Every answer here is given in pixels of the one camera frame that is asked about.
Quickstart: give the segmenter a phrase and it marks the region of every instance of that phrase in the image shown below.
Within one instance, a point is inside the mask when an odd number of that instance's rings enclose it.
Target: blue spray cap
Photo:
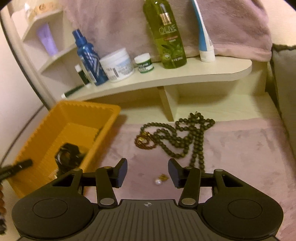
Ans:
[[[79,29],[76,29],[72,32],[74,38],[75,38],[75,43],[77,47],[81,47],[85,44],[87,44],[86,38],[82,35]]]

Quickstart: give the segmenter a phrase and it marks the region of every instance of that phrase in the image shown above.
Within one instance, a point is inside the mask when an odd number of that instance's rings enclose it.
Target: pink towel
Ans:
[[[112,129],[116,136],[98,167],[115,166],[125,157],[128,173],[121,188],[114,189],[121,199],[176,199],[182,189],[176,189],[169,179],[162,185],[154,180],[168,175],[169,156],[160,148],[142,150],[134,138],[141,125],[122,125]],[[294,241],[296,236],[296,166],[280,120],[234,120],[217,122],[205,132],[205,170],[212,173],[222,168],[274,198],[284,210],[284,221],[277,234],[281,241]],[[178,162],[187,166],[190,155]],[[85,193],[96,202],[96,190]],[[201,188],[200,202],[211,196],[211,188]]]
[[[199,55],[198,23],[190,0],[168,0],[187,57]],[[150,53],[159,60],[142,10],[143,0],[60,0],[74,28],[79,28],[100,57],[126,47],[132,58]],[[271,34],[260,0],[198,0],[215,54],[269,61]]]

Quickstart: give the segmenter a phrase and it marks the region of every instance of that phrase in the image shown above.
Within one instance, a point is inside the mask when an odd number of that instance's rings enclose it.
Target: orange storage bin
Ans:
[[[28,195],[54,179],[55,154],[68,142],[88,150],[80,168],[94,171],[104,139],[119,115],[120,107],[92,102],[61,101],[27,140],[15,162],[32,159],[33,166],[8,181],[19,197]]]

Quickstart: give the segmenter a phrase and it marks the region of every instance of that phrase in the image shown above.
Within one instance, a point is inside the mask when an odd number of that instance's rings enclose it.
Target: green liquid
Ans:
[[[186,64],[182,39],[167,0],[146,0],[143,11],[164,68],[174,69]]]

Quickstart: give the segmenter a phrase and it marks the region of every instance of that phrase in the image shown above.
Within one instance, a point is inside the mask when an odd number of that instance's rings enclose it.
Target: white lid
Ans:
[[[80,64],[75,65],[75,69],[77,72],[80,72],[82,70]]]
[[[213,62],[215,61],[215,52],[214,50],[201,51],[200,50],[200,59],[202,62]]]
[[[135,57],[134,60],[135,60],[136,64],[140,64],[140,63],[146,62],[150,58],[151,57],[150,57],[149,53],[144,53],[144,54],[141,54],[141,55],[138,55],[137,57]]]
[[[30,10],[30,6],[29,6],[28,3],[25,3],[24,10],[25,11],[29,11]]]
[[[128,52],[126,51],[126,48],[122,48],[120,50],[117,50],[113,53],[107,54],[103,58],[100,59],[100,63],[103,65],[109,65],[113,63],[114,61],[118,60],[121,57],[129,56]]]

